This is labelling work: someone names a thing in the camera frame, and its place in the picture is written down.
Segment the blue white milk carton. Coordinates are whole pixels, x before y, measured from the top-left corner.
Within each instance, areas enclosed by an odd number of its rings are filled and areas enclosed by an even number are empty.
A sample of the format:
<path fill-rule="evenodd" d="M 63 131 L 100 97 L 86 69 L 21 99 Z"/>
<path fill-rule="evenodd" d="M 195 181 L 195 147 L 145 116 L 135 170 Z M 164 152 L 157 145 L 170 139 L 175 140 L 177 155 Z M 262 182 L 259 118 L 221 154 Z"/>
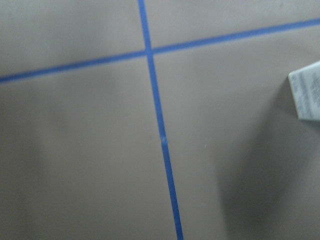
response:
<path fill-rule="evenodd" d="M 320 120 L 320 62 L 288 74 L 297 118 L 303 121 Z"/>

